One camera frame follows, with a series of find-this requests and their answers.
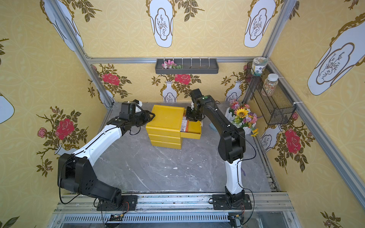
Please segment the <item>yellow top drawer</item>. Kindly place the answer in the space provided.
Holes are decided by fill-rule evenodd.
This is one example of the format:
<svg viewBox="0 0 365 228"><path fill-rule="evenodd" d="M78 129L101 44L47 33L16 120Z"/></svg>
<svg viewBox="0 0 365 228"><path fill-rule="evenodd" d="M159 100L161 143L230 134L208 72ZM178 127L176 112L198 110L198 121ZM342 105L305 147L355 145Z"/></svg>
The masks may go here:
<svg viewBox="0 0 365 228"><path fill-rule="evenodd" d="M200 140L202 134L202 124L200 121L194 122L189 120L188 132L184 133L180 131L182 138Z"/></svg>

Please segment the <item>yellow plastic drawer cabinet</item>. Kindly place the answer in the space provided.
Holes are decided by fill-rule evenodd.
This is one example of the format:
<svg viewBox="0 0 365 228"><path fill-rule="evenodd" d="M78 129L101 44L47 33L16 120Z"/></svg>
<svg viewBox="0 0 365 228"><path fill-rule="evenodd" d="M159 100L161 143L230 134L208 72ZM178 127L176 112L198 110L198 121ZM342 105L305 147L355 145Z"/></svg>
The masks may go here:
<svg viewBox="0 0 365 228"><path fill-rule="evenodd" d="M153 146L182 148L181 125L183 107L154 105L152 113L156 116L146 125L148 137Z"/></svg>

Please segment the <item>orange white seed bag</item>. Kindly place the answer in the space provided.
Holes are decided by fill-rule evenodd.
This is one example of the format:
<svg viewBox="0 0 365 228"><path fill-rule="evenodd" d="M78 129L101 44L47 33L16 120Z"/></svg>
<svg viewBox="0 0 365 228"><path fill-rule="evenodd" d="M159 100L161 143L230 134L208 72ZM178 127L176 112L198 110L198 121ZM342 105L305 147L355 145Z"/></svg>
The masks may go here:
<svg viewBox="0 0 365 228"><path fill-rule="evenodd" d="M182 118L182 124L181 124L181 132L188 132L188 126L189 126L189 120L184 116Z"/></svg>

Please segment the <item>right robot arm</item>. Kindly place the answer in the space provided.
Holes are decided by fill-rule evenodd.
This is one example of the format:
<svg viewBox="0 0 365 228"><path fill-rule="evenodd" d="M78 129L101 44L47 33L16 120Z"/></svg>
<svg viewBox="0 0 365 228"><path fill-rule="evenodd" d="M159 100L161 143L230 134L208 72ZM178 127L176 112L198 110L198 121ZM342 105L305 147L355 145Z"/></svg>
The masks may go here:
<svg viewBox="0 0 365 228"><path fill-rule="evenodd" d="M227 181L225 194L231 204L244 199L245 190L241 182L241 159L246 149L245 132L234 126L220 111L216 101L204 96L199 89L190 92L192 106L187 108L186 118L197 122L208 118L220 135L218 152L225 161Z"/></svg>

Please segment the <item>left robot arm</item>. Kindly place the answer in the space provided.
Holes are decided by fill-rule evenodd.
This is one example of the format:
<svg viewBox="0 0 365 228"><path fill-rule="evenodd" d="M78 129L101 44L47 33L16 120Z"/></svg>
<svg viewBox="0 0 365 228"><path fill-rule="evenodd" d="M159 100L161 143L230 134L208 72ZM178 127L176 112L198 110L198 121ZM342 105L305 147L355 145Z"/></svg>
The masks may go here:
<svg viewBox="0 0 365 228"><path fill-rule="evenodd" d="M72 154L63 154L59 158L58 187L79 195L85 195L109 203L114 207L123 205L121 190L108 185L97 178L93 169L97 159L116 140L132 127L141 127L151 122L156 115L141 110L127 118L117 116L109 120L97 136Z"/></svg>

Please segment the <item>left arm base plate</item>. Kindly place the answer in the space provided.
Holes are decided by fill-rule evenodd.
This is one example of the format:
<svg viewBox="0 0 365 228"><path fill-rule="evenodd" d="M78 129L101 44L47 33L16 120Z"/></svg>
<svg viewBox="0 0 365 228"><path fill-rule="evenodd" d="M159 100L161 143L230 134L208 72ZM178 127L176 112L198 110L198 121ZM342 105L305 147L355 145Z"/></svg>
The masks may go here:
<svg viewBox="0 0 365 228"><path fill-rule="evenodd" d="M97 211L134 211L137 205L137 195L118 195L114 200L101 200Z"/></svg>

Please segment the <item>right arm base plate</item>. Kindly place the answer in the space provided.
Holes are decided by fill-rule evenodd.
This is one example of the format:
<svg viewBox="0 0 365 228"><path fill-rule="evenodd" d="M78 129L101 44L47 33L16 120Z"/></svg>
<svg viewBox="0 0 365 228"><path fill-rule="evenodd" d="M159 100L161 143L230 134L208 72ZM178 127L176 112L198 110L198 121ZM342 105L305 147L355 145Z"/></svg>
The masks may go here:
<svg viewBox="0 0 365 228"><path fill-rule="evenodd" d="M227 194L215 194L209 200L214 210L252 210L252 200L248 194L229 197Z"/></svg>

